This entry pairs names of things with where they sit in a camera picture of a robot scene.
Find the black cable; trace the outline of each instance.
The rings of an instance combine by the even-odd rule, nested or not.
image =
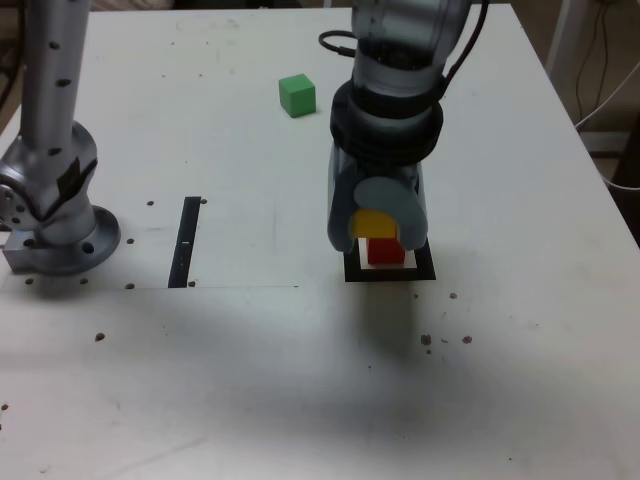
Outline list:
[[[13,69],[11,70],[11,74],[9,76],[9,81],[4,87],[2,94],[0,95],[0,110],[7,103],[7,99],[9,98],[9,94],[18,80],[18,76],[20,75],[20,66],[22,65],[22,56],[24,55],[24,32],[25,32],[25,5],[24,0],[18,0],[18,46],[16,50],[16,61],[13,65]]]
[[[342,55],[343,57],[355,58],[355,48],[336,47],[335,45],[331,45],[330,43],[325,42],[325,38],[329,37],[356,38],[356,36],[352,32],[349,32],[347,30],[330,30],[328,32],[321,33],[318,37],[318,42],[320,42],[320,45],[322,45],[327,50],[336,52],[338,55]]]
[[[587,66],[587,62],[593,53],[593,49],[596,46],[596,42],[598,41],[598,21],[600,20],[600,16],[604,12],[606,5],[603,3],[600,5],[598,9],[598,13],[596,14],[596,19],[593,22],[593,38],[591,39],[591,44],[589,45],[589,49],[587,50],[587,54],[584,56],[584,60],[582,61],[582,65],[580,65],[580,70],[578,70],[578,77],[576,78],[576,101],[578,102],[578,112],[579,112],[579,121],[582,121],[584,118],[584,109],[582,107],[582,101],[580,100],[580,80],[582,80],[582,74],[584,73],[584,69]]]
[[[607,78],[607,71],[609,69],[609,35],[607,33],[607,13],[609,12],[609,7],[614,2],[607,3],[604,7],[604,12],[602,13],[601,23],[602,23],[602,34],[604,36],[604,66],[602,67],[602,77],[600,78],[600,86],[598,87],[598,96],[596,97],[596,104],[593,106],[593,110],[600,106],[600,100],[602,99],[602,90],[604,89],[604,81]]]
[[[469,41],[467,42],[467,45],[464,47],[464,50],[460,54],[460,57],[449,70],[449,73],[447,74],[447,77],[445,79],[444,90],[447,89],[447,87],[451,83],[451,80],[453,80],[453,77],[456,76],[456,73],[458,73],[458,70],[460,70],[460,67],[462,66],[464,61],[467,59],[467,57],[471,53],[471,50],[473,50],[473,47],[478,41],[480,32],[482,32],[482,27],[484,27],[484,22],[487,19],[487,13],[489,12],[489,1],[490,0],[482,0],[482,6],[480,7],[480,16],[478,17],[478,23],[476,24],[476,28],[473,30],[473,33],[471,34],[471,38],[469,38]]]

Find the white table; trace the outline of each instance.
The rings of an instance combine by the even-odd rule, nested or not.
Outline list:
[[[640,255],[513,11],[491,8],[443,102],[438,280],[413,284],[345,284],[326,238],[351,61],[316,38],[348,27],[92,16],[76,117],[123,242],[86,285],[1,264],[0,478],[640,477]],[[277,80],[301,72],[318,113],[292,120]],[[208,200],[197,286],[168,290],[187,195]]]

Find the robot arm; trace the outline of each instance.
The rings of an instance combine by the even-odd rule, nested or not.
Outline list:
[[[331,112],[328,234],[336,250],[352,250],[359,236],[354,219],[363,210],[390,217],[406,250],[425,244],[420,162],[436,146],[443,124],[439,100],[475,43],[487,4],[444,78],[471,0],[355,0],[353,73],[336,92]]]
[[[74,122],[91,0],[29,0],[20,132],[0,161],[4,254],[14,272],[72,274],[104,261],[120,230],[87,196],[93,138]]]

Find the green cube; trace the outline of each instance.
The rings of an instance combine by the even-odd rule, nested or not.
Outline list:
[[[316,111],[316,87],[305,74],[283,78],[280,84],[280,105],[293,117]]]

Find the white cable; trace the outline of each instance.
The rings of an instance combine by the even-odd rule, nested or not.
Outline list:
[[[638,62],[638,64],[633,67],[633,70],[631,70],[631,73],[629,73],[629,75],[627,75],[627,78],[625,78],[622,83],[620,85],[618,85],[618,88],[616,88],[613,93],[611,95],[609,95],[609,98],[607,98],[604,102],[602,102],[602,105],[600,105],[598,108],[596,108],[593,112],[591,112],[589,115],[587,115],[586,117],[584,117],[582,120],[580,120],[578,123],[575,124],[576,128],[580,128],[582,125],[584,125],[587,120],[589,120],[591,117],[593,117],[596,113],[598,113],[600,110],[602,110],[602,108],[609,103],[609,101],[616,96],[616,94],[622,89],[622,87],[624,87],[626,85],[626,83],[631,79],[631,77],[633,77],[633,74],[636,73],[636,70],[638,70],[638,68],[640,68],[640,62]]]
[[[596,108],[593,112],[591,112],[589,115],[587,115],[586,117],[584,117],[582,120],[580,120],[578,123],[575,124],[575,128],[580,128],[582,125],[584,125],[591,117],[593,117],[596,113],[598,113],[602,107],[604,107],[607,103],[609,103],[609,101],[616,96],[616,94],[622,89],[622,87],[624,87],[626,85],[626,83],[631,79],[631,77],[633,77],[633,74],[636,73],[636,70],[638,70],[638,68],[640,68],[640,62],[638,62],[638,64],[633,67],[633,70],[631,70],[631,72],[629,73],[629,75],[627,75],[627,78],[625,78],[622,83],[620,85],[618,85],[618,88],[616,88],[613,93],[611,95],[609,95],[609,98],[607,98],[604,102],[602,102],[602,105],[600,105],[598,108]],[[634,187],[623,187],[622,185],[617,185],[613,182],[611,182],[610,180],[608,180],[607,178],[605,178],[604,175],[600,174],[600,177],[602,177],[602,181],[604,183],[606,183],[607,185],[609,185],[610,187],[613,188],[617,188],[618,190],[624,190],[626,192],[640,192],[640,187],[638,188],[634,188]]]
[[[640,192],[640,187],[623,187],[622,185],[616,185],[615,183],[611,182],[610,180],[607,180],[607,178],[600,174],[600,176],[602,177],[602,180],[604,181],[604,183],[606,183],[607,185],[609,185],[610,187],[613,188],[617,188],[618,190],[624,190],[626,192]]]

